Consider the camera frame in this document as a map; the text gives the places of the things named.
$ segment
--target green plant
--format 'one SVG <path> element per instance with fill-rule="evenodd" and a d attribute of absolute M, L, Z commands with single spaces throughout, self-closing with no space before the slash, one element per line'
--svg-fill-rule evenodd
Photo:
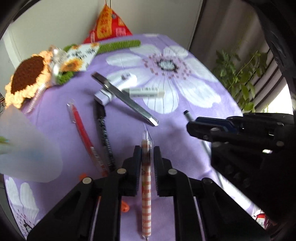
<path fill-rule="evenodd" d="M 250 55 L 250 60 L 239 71 L 236 70 L 233 60 L 241 61 L 236 53 L 227 53 L 224 50 L 216 51 L 216 66 L 213 74 L 223 84 L 245 112 L 255 112 L 254 103 L 250 101 L 249 91 L 255 97 L 255 88 L 250 80 L 255 76 L 261 77 L 266 70 L 267 53 L 256 51 Z"/>

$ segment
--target pen cap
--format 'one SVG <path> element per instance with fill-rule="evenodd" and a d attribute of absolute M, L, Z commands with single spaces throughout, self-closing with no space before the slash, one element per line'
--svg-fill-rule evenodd
<path fill-rule="evenodd" d="M 151 164 L 152 161 L 152 141 L 149 137 L 149 132 L 143 132 L 142 148 L 142 164 Z"/>
<path fill-rule="evenodd" d="M 136 86 L 137 76 L 130 73 L 124 73 L 121 75 L 120 78 L 111 80 L 110 83 L 121 91 L 122 89 Z M 102 88 L 100 91 L 95 93 L 95 99 L 101 105 L 107 105 L 110 101 L 112 101 L 113 98 L 116 98 L 116 97 L 113 94 L 111 94 L 109 91 L 105 90 L 104 88 Z"/>

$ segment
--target orange striped pen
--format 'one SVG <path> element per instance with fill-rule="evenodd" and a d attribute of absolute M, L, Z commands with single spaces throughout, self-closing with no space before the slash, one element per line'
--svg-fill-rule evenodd
<path fill-rule="evenodd" d="M 142 147 L 142 235 L 147 241 L 151 236 L 151 159 L 152 141 L 148 131 L 144 131 Z"/>

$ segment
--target green crochet item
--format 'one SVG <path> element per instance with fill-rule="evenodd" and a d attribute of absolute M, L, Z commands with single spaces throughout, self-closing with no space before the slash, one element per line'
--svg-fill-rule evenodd
<path fill-rule="evenodd" d="M 113 42 L 108 44 L 101 44 L 97 54 L 112 52 L 119 49 L 139 47 L 140 45 L 141 45 L 140 40 L 126 40 L 126 41 L 119 41 L 119 42 Z"/>
<path fill-rule="evenodd" d="M 64 51 L 68 52 L 69 49 L 76 44 L 71 44 L 68 45 L 64 48 Z M 116 51 L 119 49 L 124 49 L 124 48 L 132 48 L 132 47 L 138 47 L 141 45 L 140 40 L 126 40 L 126 41 L 119 41 L 119 42 L 113 42 L 113 43 L 108 43 L 108 44 L 101 44 L 98 52 L 96 54 L 101 54 L 101 53 L 107 53 L 107 52 L 112 52 Z M 58 85 L 63 85 L 67 83 L 74 75 L 74 72 L 68 71 L 68 72 L 63 72 L 61 76 L 59 76 L 57 80 Z"/>

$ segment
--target red bag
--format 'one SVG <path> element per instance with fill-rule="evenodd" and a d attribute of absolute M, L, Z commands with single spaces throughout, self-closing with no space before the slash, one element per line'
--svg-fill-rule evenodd
<path fill-rule="evenodd" d="M 127 35 L 132 35 L 132 33 L 121 18 L 105 4 L 94 29 L 90 31 L 89 36 L 83 41 L 83 43 L 94 43 L 104 39 Z"/>

